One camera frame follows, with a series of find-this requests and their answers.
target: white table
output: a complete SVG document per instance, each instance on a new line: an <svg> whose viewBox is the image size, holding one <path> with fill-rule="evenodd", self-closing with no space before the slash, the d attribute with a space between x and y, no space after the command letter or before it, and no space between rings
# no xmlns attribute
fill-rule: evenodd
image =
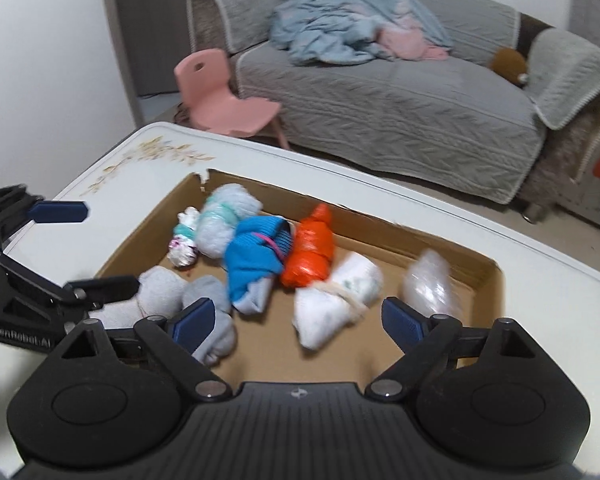
<svg viewBox="0 0 600 480"><path fill-rule="evenodd" d="M156 137L162 138L142 147ZM155 123L107 154L58 196L85 200L91 209L86 222L27 226L7 252L56 283L91 277L186 174L205 176L208 168L420 229L496 260L506 279L507 316L536 338L589 401L591 427L576 465L600 472L600 273L440 200L309 156ZM98 189L89 190L98 180ZM0 469L8 474L21 461L4 412L41 359L0 345Z"/></svg>

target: gold floral pattern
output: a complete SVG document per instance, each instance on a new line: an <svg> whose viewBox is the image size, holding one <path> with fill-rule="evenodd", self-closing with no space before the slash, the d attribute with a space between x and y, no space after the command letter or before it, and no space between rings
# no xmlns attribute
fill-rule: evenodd
<svg viewBox="0 0 600 480"><path fill-rule="evenodd" d="M81 196L99 192L99 190L116 175L120 168L128 163L139 160L156 160L157 158L167 158L173 162L184 162L189 166L193 166L196 162L201 160L215 159L214 156L197 152L191 147L191 144L173 146L170 140L162 140L162 136L155 137L155 139L146 140L134 149L123 153L122 160L120 160L119 163L108 166L102 170L102 174L84 193L81 194Z"/></svg>

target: cardboard box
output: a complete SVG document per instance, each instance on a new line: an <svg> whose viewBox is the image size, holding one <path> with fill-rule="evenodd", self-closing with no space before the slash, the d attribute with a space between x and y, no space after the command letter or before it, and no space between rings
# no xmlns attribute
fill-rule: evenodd
<svg viewBox="0 0 600 480"><path fill-rule="evenodd" d="M160 264L176 270L166 259L167 246L177 213L187 206L202 209L210 192L227 184L242 184L264 205L267 214L298 222L320 203L270 184L210 170L202 185L190 174L167 195L125 240L99 272L100 276L140 275ZM308 352L298 343L291 325L294 293L277 286L266 312L243 317L234 313L238 343L214 372L236 387L243 381L326 382L353 381L361 388L402 356L382 329L380 304L387 296L399 296L402 277L426 248L433 248L451 267L452 285L460 298L466 326L490 327L503 311L503 275L497 264L458 244L385 222L378 218L331 205L336 233L336 261L348 251L364 254L382 269L384 290L365 319L340 332L318 352ZM204 274L224 282L226 273L217 262L200 258L191 269L178 272L192 281Z"/></svg>

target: light blue blanket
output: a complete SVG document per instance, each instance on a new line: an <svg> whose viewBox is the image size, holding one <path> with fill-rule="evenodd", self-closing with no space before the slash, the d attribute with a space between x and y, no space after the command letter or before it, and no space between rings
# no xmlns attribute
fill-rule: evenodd
<svg viewBox="0 0 600 480"><path fill-rule="evenodd" d="M437 17L418 0L288 0L274 10L269 41L289 49L296 65L393 59L376 39L383 27L401 27L405 18L419 22L433 45L453 46Z"/></svg>

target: sofa seat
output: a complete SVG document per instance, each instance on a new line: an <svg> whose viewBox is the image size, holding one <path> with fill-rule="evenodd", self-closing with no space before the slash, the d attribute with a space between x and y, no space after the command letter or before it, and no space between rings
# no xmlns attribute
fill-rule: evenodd
<svg viewBox="0 0 600 480"><path fill-rule="evenodd" d="M521 89L454 57L299 67L267 42L235 66L240 97L282 103L290 142L501 204L544 143Z"/></svg>

